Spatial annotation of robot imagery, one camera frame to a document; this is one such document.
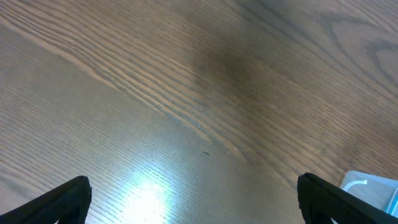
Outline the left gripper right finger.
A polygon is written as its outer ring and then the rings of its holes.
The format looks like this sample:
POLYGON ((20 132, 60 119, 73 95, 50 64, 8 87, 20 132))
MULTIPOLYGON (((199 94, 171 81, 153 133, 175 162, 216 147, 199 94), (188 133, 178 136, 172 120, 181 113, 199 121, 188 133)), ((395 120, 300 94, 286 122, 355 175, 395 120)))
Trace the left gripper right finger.
POLYGON ((397 218, 312 173, 297 180, 298 204, 306 224, 397 224, 397 218))

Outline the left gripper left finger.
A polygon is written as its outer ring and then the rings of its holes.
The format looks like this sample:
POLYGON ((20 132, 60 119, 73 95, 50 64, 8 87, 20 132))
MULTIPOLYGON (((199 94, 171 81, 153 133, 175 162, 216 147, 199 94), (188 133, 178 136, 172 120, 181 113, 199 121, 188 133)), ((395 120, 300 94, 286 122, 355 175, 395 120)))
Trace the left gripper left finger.
POLYGON ((87 176, 80 175, 1 215, 1 224, 84 224, 92 199, 87 176))

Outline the clear plastic container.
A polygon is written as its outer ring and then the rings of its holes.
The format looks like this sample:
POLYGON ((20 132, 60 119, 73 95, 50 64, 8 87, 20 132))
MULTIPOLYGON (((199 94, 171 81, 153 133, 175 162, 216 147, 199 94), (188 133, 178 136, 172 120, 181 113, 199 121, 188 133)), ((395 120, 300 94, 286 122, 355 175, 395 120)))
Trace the clear plastic container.
POLYGON ((340 188, 385 212, 397 189, 397 180, 351 170, 346 173, 340 188))

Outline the blue white cardboard box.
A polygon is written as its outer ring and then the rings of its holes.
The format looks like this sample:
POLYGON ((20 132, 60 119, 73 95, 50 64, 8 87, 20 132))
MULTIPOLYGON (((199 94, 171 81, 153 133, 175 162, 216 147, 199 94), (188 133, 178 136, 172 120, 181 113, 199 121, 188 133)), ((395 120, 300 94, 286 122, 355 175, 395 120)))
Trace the blue white cardboard box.
POLYGON ((385 209, 385 212, 393 217, 398 217, 398 189, 395 189, 395 191, 392 194, 392 197, 389 200, 389 203, 387 204, 387 207, 385 209))

